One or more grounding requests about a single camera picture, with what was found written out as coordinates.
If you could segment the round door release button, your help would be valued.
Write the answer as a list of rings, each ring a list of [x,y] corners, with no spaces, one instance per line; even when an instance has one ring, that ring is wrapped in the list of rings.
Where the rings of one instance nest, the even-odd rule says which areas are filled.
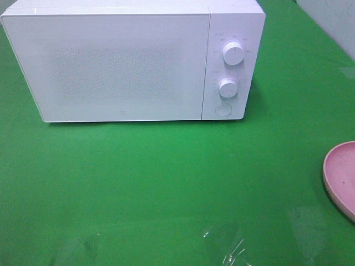
[[[215,113],[218,116],[228,117],[232,112],[232,106],[228,103],[223,103],[215,108]]]

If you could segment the white microwave door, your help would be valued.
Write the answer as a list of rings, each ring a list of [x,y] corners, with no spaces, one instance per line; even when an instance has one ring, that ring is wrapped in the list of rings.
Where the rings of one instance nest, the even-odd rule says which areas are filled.
[[[3,16],[45,122],[199,120],[209,16]]]

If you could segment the pink round plate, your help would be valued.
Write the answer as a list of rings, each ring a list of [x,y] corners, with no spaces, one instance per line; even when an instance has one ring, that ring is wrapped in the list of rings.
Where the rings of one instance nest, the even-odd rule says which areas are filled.
[[[354,141],[328,152],[323,162],[323,183],[333,203],[354,222]]]

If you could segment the lower white timer knob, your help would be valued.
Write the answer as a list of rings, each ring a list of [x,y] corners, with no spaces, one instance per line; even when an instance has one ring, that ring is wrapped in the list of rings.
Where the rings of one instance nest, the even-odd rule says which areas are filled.
[[[219,81],[218,89],[221,97],[233,98],[238,92],[238,84],[233,78],[224,78]]]

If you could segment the green table cloth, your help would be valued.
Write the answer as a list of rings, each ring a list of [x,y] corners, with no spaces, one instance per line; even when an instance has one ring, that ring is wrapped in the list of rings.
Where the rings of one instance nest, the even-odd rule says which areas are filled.
[[[251,265],[353,265],[354,223],[322,181],[354,139],[353,60],[299,1],[261,1],[244,119],[48,124],[1,34],[1,264],[208,265],[202,240],[236,222]],[[307,259],[287,210],[315,206]]]

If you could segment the upper white power knob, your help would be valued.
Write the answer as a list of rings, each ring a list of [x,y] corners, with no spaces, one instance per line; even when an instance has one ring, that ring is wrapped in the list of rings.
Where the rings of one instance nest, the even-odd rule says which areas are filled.
[[[226,43],[222,49],[224,62],[228,65],[240,64],[244,59],[245,50],[245,46],[238,40]]]

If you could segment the white microwave oven body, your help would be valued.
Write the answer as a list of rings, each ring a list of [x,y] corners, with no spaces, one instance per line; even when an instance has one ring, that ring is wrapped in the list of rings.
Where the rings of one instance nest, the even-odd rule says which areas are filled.
[[[1,23],[3,25],[3,16],[187,14],[209,16],[202,116],[199,120],[242,119],[266,18],[256,1],[16,1],[1,15]],[[240,41],[246,49],[244,59],[238,65],[226,64],[222,56],[224,45],[233,40]],[[237,81],[238,92],[233,98],[223,98],[219,94],[219,81],[224,78]],[[215,113],[215,108],[223,103],[232,106],[228,117]]]

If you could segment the clear tape front patch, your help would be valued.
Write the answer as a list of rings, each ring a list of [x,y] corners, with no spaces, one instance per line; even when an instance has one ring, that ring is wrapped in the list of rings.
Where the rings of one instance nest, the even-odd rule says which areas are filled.
[[[251,265],[236,222],[215,222],[202,231],[208,265]]]

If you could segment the clear tape patch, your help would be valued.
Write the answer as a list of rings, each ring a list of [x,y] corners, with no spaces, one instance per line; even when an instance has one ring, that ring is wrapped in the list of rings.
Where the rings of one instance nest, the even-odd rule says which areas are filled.
[[[299,249],[307,259],[315,258],[326,244],[327,224],[315,206],[293,207],[287,210]]]
[[[341,67],[339,68],[340,72],[347,78],[350,80],[354,80],[355,79],[355,67]]]
[[[208,265],[251,265],[236,222],[215,222],[202,231]]]

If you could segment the clear tape right patch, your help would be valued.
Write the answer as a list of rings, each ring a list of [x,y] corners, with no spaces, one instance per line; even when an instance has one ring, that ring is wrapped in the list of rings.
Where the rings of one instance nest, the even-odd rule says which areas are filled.
[[[293,207],[287,210],[299,249],[307,259],[315,258],[326,244],[327,224],[315,206]]]

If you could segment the clear tape far patch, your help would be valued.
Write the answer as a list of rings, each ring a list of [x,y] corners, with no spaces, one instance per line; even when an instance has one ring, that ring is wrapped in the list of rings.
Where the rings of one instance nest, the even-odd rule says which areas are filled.
[[[339,68],[340,72],[347,78],[350,80],[354,80],[355,79],[355,67],[341,67]]]

